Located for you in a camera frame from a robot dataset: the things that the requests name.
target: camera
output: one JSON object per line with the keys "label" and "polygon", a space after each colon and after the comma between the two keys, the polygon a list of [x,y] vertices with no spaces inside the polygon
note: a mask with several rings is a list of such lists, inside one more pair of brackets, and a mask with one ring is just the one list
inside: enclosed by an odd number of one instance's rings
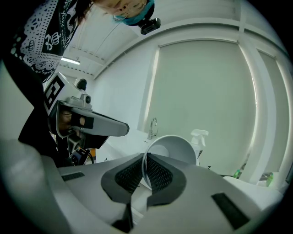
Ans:
{"label": "camera", "polygon": [[161,20],[159,18],[155,18],[155,19],[149,19],[146,21],[143,21],[139,27],[141,28],[141,34],[142,35],[146,35],[158,28],[161,27]]}

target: black mesh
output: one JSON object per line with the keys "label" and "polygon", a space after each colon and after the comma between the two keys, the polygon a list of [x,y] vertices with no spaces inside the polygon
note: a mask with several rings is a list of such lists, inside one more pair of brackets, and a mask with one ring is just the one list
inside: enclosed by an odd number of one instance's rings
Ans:
{"label": "black mesh", "polygon": [[141,163],[142,158],[118,172],[115,176],[116,183],[131,194],[134,193],[142,178]]}
{"label": "black mesh", "polygon": [[150,157],[146,160],[146,170],[152,185],[153,194],[168,187],[173,180],[173,174]]}

